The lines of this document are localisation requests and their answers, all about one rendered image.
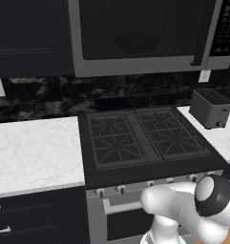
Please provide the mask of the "dark upper cupboard door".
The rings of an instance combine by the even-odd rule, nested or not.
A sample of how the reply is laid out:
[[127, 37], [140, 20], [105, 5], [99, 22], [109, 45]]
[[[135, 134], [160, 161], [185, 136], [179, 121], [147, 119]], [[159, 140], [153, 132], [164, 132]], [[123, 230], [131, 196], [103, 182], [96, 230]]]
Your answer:
[[72, 73], [68, 0], [0, 0], [0, 78]]

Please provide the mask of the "black gas hob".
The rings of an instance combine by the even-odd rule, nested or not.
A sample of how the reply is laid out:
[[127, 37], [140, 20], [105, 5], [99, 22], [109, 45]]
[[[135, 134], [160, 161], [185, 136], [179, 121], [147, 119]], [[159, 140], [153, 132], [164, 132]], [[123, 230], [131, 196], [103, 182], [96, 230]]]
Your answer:
[[173, 107], [82, 113], [78, 126], [89, 190], [228, 166]]

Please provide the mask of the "grey toaster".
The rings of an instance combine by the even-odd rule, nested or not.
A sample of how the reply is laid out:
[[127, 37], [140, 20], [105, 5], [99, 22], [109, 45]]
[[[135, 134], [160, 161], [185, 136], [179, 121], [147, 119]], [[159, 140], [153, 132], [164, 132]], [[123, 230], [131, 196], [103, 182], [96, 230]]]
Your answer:
[[230, 114], [230, 100], [213, 89], [196, 89], [189, 113], [206, 130], [224, 128]]

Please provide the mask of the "dark drawer front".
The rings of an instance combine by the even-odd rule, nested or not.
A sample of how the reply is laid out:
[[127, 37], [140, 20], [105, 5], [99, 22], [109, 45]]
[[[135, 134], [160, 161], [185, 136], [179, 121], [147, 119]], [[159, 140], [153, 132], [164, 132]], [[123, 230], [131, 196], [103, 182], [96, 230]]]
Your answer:
[[74, 217], [80, 217], [87, 222], [85, 188], [79, 186], [0, 198], [0, 216], [58, 207], [72, 207]]
[[0, 234], [0, 244], [90, 244], [87, 225]]

